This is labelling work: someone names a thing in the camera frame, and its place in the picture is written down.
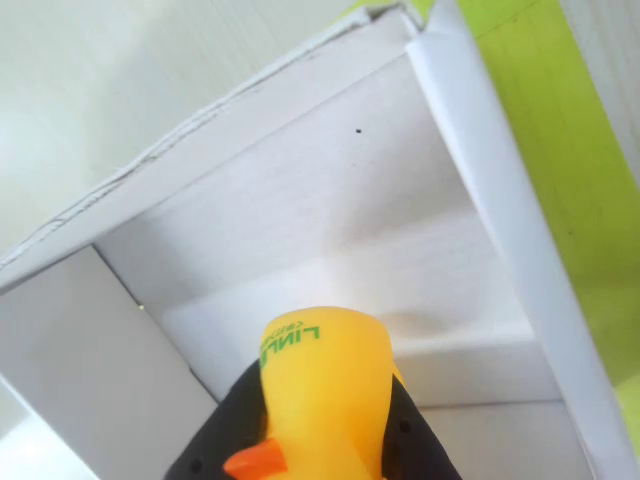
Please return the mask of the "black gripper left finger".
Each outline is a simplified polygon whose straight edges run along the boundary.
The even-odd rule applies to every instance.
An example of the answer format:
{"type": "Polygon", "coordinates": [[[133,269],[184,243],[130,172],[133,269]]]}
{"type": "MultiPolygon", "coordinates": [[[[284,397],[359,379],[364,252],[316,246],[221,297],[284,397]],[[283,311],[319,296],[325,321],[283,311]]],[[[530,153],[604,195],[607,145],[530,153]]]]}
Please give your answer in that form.
{"type": "Polygon", "coordinates": [[[178,455],[167,470],[167,478],[232,479],[224,470],[225,463],[236,453],[257,445],[264,437],[266,425],[266,406],[256,360],[178,455]]]}

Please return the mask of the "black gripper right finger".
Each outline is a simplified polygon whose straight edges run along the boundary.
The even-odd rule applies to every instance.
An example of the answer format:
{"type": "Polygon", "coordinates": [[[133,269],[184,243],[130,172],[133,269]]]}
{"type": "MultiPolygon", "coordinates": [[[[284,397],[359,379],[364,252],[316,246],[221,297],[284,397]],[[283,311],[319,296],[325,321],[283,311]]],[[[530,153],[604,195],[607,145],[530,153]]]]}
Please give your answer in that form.
{"type": "Polygon", "coordinates": [[[399,480],[461,480],[441,442],[393,376],[382,449],[382,476],[399,480]]]}

